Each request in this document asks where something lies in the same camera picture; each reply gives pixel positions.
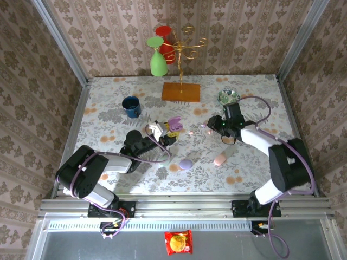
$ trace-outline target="purple toy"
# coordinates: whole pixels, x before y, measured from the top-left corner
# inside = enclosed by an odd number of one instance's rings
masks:
[[[183,129],[183,125],[179,123],[180,120],[181,117],[178,115],[168,121],[171,133],[180,132]]]

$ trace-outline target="blue mug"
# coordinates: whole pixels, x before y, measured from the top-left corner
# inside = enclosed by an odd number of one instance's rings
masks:
[[[121,103],[123,109],[128,117],[130,118],[138,118],[141,114],[141,106],[140,101],[135,96],[127,96],[123,99]]]

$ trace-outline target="aluminum frame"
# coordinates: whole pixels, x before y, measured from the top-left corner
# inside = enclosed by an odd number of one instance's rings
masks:
[[[141,219],[204,219],[221,220],[233,218],[230,210],[232,200],[248,200],[248,193],[215,195],[213,193],[152,193],[117,194],[120,200],[136,201],[135,218]],[[327,198],[295,195],[280,200],[282,217],[279,219],[332,219],[334,211],[330,209]],[[43,200],[39,219],[85,218],[89,202],[68,196]],[[247,218],[266,220],[266,218]]]
[[[80,126],[82,123],[83,113],[84,113],[84,110],[85,110],[86,105],[87,105],[87,100],[89,98],[89,93],[91,90],[92,82],[93,82],[92,80],[88,81],[87,86],[85,88],[83,88],[81,91],[80,99],[79,99],[78,105],[76,107],[74,119],[73,119],[72,124],[71,124],[69,136],[66,140],[65,149],[64,149],[63,155],[61,157],[59,167],[61,167],[70,158],[70,156],[73,155],[73,153],[74,153],[78,133],[79,133]],[[58,188],[59,188],[59,185],[60,184],[55,180],[54,186],[52,189],[52,193],[50,196],[51,199],[55,198],[56,193],[57,193]]]
[[[25,255],[26,260],[39,260],[41,259],[44,243],[47,238],[47,228],[49,220],[40,219],[36,221],[33,235],[30,239],[27,254]]]
[[[331,254],[331,258],[334,260],[347,259],[347,249],[342,241],[342,237],[337,227],[335,219],[321,221],[324,236]]]
[[[279,86],[279,89],[280,89],[280,92],[281,92],[281,96],[282,96],[282,99],[283,99],[284,107],[286,108],[286,112],[287,112],[287,115],[288,115],[288,118],[289,118],[289,123],[291,124],[291,127],[293,129],[294,137],[303,139],[303,137],[300,134],[299,127],[298,127],[297,121],[295,119],[295,116],[294,116],[291,104],[289,102],[289,98],[288,98],[286,89],[284,87],[284,81],[282,79],[280,79],[277,75],[276,75],[276,79],[277,79],[277,83],[278,83],[278,86]],[[304,145],[305,145],[306,151],[309,152],[309,148],[307,147],[306,142],[304,142]],[[317,186],[314,187],[313,194],[316,197],[320,197]]]
[[[64,57],[70,64],[75,76],[81,83],[83,87],[87,85],[87,75],[79,64],[77,57],[74,55],[71,47],[66,41],[64,34],[59,28],[54,15],[47,6],[45,0],[33,0],[34,6],[37,8],[38,13],[41,15],[44,23],[46,24],[48,30],[52,34],[54,40],[57,42],[59,48],[61,49]]]
[[[329,0],[313,1],[309,13],[301,25],[298,34],[278,70],[277,75],[280,80],[283,81],[290,72],[328,3]]]

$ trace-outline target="pink sponge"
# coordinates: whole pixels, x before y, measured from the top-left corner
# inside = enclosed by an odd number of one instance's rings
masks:
[[[226,160],[227,160],[226,154],[224,152],[222,152],[219,155],[217,155],[214,163],[216,166],[221,166],[222,163],[225,162]]]

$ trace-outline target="floral tablecloth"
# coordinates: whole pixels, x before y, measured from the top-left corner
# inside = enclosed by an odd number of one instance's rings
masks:
[[[174,158],[167,166],[141,163],[131,174],[103,174],[102,186],[116,193],[147,192],[250,192],[269,178],[268,158],[254,147],[232,139],[223,144],[217,133],[208,134],[200,125],[216,114],[223,115],[217,94],[234,89],[241,96],[259,95],[272,107],[269,120],[261,125],[283,138],[292,137],[292,129],[274,75],[185,76],[184,82],[201,85],[200,103],[162,101],[164,82],[179,82],[178,76],[166,77],[104,77],[93,80],[75,149],[88,145],[99,151],[119,152],[125,135],[137,129],[145,135],[148,122],[166,122],[180,115],[184,126],[179,140],[170,146]],[[138,119],[128,118],[122,107],[129,95],[140,100],[142,113]],[[268,112],[264,103],[254,99],[240,101],[247,119],[257,121]],[[214,158],[229,151],[232,156],[220,167]],[[159,150],[148,153],[158,157]],[[178,167],[182,159],[190,159],[190,170]]]

